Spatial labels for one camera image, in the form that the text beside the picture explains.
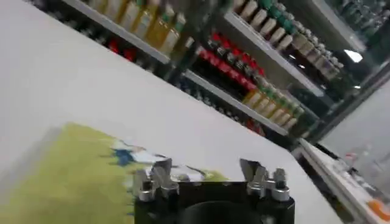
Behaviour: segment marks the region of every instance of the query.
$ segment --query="green cap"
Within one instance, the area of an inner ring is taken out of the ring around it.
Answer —
[[[261,5],[262,8],[269,10],[272,7],[272,0],[259,0],[259,5]]]

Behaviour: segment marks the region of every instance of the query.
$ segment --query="paint bottle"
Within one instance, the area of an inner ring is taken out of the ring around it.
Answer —
[[[131,28],[138,17],[140,10],[143,8],[144,1],[143,0],[131,0],[127,4],[126,11],[122,17],[121,26],[128,31],[131,31]]]
[[[154,25],[148,31],[147,41],[150,45],[157,49],[161,47],[169,32],[174,15],[175,12],[173,11],[172,6],[166,4],[165,11],[158,17]]]
[[[146,9],[138,15],[139,19],[136,19],[134,22],[132,30],[139,38],[143,39],[146,37],[147,31],[155,19],[159,4],[160,0],[149,1]]]
[[[172,27],[171,30],[169,30],[160,48],[162,53],[169,55],[172,52],[173,47],[175,46],[176,42],[180,38],[185,23],[186,23],[186,19],[184,17],[184,14],[179,13],[179,15],[176,18],[176,23],[174,27]]]

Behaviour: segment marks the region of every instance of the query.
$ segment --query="table surface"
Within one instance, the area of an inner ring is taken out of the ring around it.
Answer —
[[[300,142],[304,150],[310,153],[311,158],[316,160],[323,170],[326,171],[327,175],[333,177],[332,180],[339,190],[357,207],[357,211],[368,219],[368,222],[377,224],[389,223],[372,212],[366,204],[368,200],[372,200],[372,197],[350,175],[347,173],[340,174],[333,168],[335,160],[332,157],[303,139]]]
[[[296,223],[341,223],[285,149],[23,1],[0,7],[0,178],[68,121],[243,180],[239,158],[282,167]]]

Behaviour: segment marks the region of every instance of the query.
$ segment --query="bottle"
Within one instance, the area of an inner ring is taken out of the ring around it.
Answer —
[[[305,110],[301,107],[295,110],[293,117],[282,126],[285,130],[289,131],[297,122],[299,117],[305,113]]]
[[[268,9],[260,9],[255,17],[253,18],[253,20],[250,22],[250,25],[256,30],[258,31],[259,27],[262,25],[262,23],[266,20],[267,18],[267,11],[269,10]]]
[[[286,113],[275,119],[275,124],[279,127],[285,125],[293,116],[296,109],[298,109],[299,104],[289,101]]]
[[[292,36],[291,44],[283,52],[288,59],[296,59],[296,55],[299,54],[299,49],[308,41],[305,34],[306,29],[302,23],[295,21],[293,25],[297,32]]]
[[[90,0],[89,3],[89,6],[92,9],[95,9],[100,13],[104,12],[106,5],[107,5],[107,0]]]
[[[138,16],[138,13],[142,9],[143,4],[144,4],[143,0],[135,0],[135,1],[131,0],[127,4],[126,11],[121,21],[121,26],[123,26],[123,28],[125,28],[128,31],[131,31],[131,27],[133,26],[134,21]]]
[[[132,27],[134,34],[139,38],[143,39],[146,37],[145,35],[155,18],[159,4],[160,0],[151,0],[148,2],[146,9],[139,13],[139,19],[135,20]]]
[[[252,14],[255,12],[257,9],[257,1],[250,0],[246,5],[244,10],[239,14],[239,16],[245,20],[249,21],[249,19],[252,17]]]
[[[243,11],[243,7],[245,5],[246,0],[234,0],[233,1],[233,11],[235,13],[241,13]]]
[[[321,57],[315,62],[315,67],[321,72],[323,77],[326,77],[326,74],[331,70],[332,53],[330,51],[326,51],[325,54],[321,55]]]
[[[147,34],[147,41],[155,48],[160,48],[163,44],[175,15],[173,8],[170,4],[166,4],[165,11],[160,16]]]
[[[270,34],[273,28],[277,25],[277,19],[285,10],[286,7],[281,3],[277,3],[269,9],[269,18],[259,32],[261,36],[265,37]]]
[[[119,22],[125,9],[125,1],[123,0],[109,0],[105,8],[104,14],[114,22]]]
[[[269,42],[274,45],[275,47],[278,46],[278,42],[282,39],[282,37],[285,36],[287,33],[288,35],[292,35],[295,32],[295,28],[293,28],[292,22],[294,21],[294,16],[291,13],[285,13],[284,19],[279,19],[279,23],[281,26],[278,27],[277,30],[272,34],[272,36],[269,39]]]
[[[329,81],[333,80],[340,73],[340,69],[344,67],[343,64],[338,62],[336,57],[331,58],[331,63],[331,69],[325,74],[325,78]]]
[[[176,19],[175,26],[171,28],[168,32],[160,50],[162,53],[169,55],[173,47],[175,46],[177,40],[180,38],[180,33],[183,30],[183,27],[186,23],[186,19],[182,13],[179,13]]]
[[[315,61],[318,60],[318,58],[321,56],[321,53],[325,51],[325,45],[320,43],[314,48],[309,54],[306,56],[306,59],[314,64]]]
[[[263,115],[266,118],[270,118],[270,116],[275,112],[275,110],[278,109],[280,106],[280,102],[283,99],[283,94],[275,89],[275,94],[272,95],[270,101],[268,102],[266,108],[263,109],[261,112],[261,115]]]
[[[318,45],[318,38],[312,35],[310,30],[306,30],[306,35],[309,41],[299,49],[299,52],[305,57],[314,49],[315,45]]]
[[[261,100],[266,94],[263,92],[265,89],[269,88],[267,81],[263,81],[262,86],[259,86],[259,89],[252,90],[243,100],[243,104],[247,105],[250,108],[253,108],[256,103]]]
[[[351,0],[344,8],[341,10],[341,15],[344,18],[353,15],[359,8],[363,5],[362,0]]]
[[[280,100],[280,106],[269,116],[269,120],[275,123],[284,114],[288,114],[292,104],[289,99],[283,97]]]
[[[273,95],[273,89],[276,90],[273,86],[269,85],[269,86],[265,86],[264,87],[264,95],[263,97],[261,98],[261,100],[259,100],[254,106],[253,106],[253,109],[261,114],[261,111],[268,105],[272,95]]]
[[[368,18],[370,15],[370,8],[364,5],[359,8],[356,13],[346,18],[346,21],[352,29],[358,30],[360,28],[359,25],[362,23],[362,21],[364,21],[365,18]]]

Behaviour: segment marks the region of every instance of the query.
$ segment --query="white bottle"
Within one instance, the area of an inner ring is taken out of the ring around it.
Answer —
[[[338,59],[336,57],[332,57],[330,61],[331,61],[331,68],[326,74],[324,74],[328,80],[334,79],[340,73],[340,70],[338,68],[338,63],[339,63]]]
[[[291,36],[291,35],[286,35],[286,36],[281,40],[281,42],[279,43],[279,45],[276,47],[276,50],[277,50],[277,51],[282,51],[282,50],[286,49],[286,47],[288,47],[292,42],[293,42],[293,36]]]
[[[318,47],[314,48],[311,52],[309,52],[309,54],[306,56],[306,59],[308,61],[310,61],[312,64],[314,64],[314,62],[316,60],[318,60],[318,58],[321,56],[321,52],[325,49],[325,45],[324,44],[318,44]]]
[[[290,21],[294,20],[294,16],[293,14],[291,13],[286,13],[286,18]],[[283,26],[279,27],[271,36],[271,38],[269,39],[269,42],[272,44],[272,45],[276,45],[279,40],[284,36],[284,34],[286,33],[286,30]]]
[[[255,17],[253,18],[252,22],[250,22],[250,25],[255,29],[258,30],[261,23],[264,22],[264,20],[267,18],[267,11],[264,9],[260,9],[260,11],[257,12]]]
[[[303,27],[302,23],[295,22],[295,27],[297,28],[297,32],[292,36],[291,46],[297,50],[299,50],[305,43],[308,41],[306,37],[306,29]]]
[[[123,0],[109,0],[105,8],[104,14],[109,17],[112,21],[116,21],[119,10],[123,4]]]
[[[124,13],[123,19],[121,21],[121,26],[126,30],[130,31],[135,18],[137,18],[138,13],[140,12],[140,7],[136,1],[130,1],[127,5],[126,11]]]
[[[299,52],[304,56],[307,56],[314,49],[315,45],[318,45],[318,38],[311,35],[310,30],[307,30],[307,37],[309,37],[309,41],[299,49]]]
[[[244,10],[241,12],[240,17],[242,17],[243,20],[248,21],[250,16],[255,12],[257,9],[257,1],[251,0],[248,2],[244,8]]]

